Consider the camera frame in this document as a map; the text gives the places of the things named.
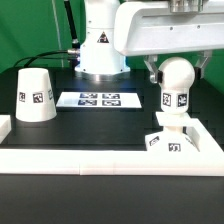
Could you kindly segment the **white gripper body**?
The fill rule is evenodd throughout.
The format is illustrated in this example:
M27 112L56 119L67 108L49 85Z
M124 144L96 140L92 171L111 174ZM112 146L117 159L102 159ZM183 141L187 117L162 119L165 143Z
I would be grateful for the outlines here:
M171 12L169 1L125 2L117 10L114 47L125 56L224 48L224 0L201 12Z

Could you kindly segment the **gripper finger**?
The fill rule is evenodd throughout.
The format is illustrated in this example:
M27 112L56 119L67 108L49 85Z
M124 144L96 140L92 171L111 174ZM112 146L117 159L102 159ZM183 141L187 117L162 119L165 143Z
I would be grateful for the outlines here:
M198 53L198 60L194 66L195 76L197 79L202 79L205 74L205 69L212 58L212 51L206 50Z
M149 79L153 84L161 82L162 72L156 66L157 60L157 55L148 55L144 57L144 63L150 72Z

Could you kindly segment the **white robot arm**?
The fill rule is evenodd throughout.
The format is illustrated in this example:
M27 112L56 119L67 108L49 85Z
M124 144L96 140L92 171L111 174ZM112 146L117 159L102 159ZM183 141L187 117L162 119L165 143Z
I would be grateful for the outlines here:
M212 52L224 49L224 0L84 0L86 39L80 46L81 77L109 80L130 68L127 56L142 56L150 81L159 81L161 54L198 52L203 77Z

